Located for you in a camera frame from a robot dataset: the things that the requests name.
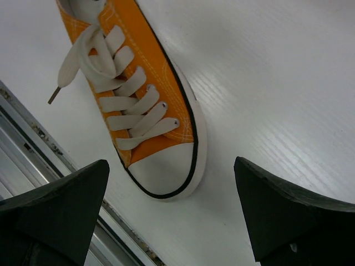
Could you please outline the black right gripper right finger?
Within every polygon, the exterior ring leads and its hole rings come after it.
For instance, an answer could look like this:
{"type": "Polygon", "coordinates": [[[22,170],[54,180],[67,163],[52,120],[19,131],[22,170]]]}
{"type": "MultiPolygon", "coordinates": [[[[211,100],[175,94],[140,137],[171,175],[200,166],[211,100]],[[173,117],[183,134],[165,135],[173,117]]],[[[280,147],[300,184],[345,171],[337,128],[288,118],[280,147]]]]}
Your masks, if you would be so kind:
{"type": "Polygon", "coordinates": [[[236,187],[261,265],[354,265],[354,204],[286,181],[243,157],[236,187]]]}

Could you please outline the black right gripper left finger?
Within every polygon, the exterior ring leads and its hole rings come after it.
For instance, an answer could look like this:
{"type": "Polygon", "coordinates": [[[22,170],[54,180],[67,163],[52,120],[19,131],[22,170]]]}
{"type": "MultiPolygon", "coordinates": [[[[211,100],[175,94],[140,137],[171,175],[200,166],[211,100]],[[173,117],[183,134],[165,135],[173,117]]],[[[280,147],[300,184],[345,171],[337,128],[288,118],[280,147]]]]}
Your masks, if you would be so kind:
{"type": "Polygon", "coordinates": [[[108,183],[98,160],[1,201],[1,265],[84,265],[108,183]]]}

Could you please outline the orange sneaker one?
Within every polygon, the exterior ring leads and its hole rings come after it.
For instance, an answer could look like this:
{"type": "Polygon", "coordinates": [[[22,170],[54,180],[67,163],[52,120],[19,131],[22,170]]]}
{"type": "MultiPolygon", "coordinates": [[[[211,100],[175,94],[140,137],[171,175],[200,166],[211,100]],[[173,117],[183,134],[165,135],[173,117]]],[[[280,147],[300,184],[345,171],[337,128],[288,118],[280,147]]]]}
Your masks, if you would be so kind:
{"type": "Polygon", "coordinates": [[[57,91],[89,83],[121,164],[150,198],[176,201],[206,165],[204,115],[137,1],[58,1],[72,47],[57,91]]]}

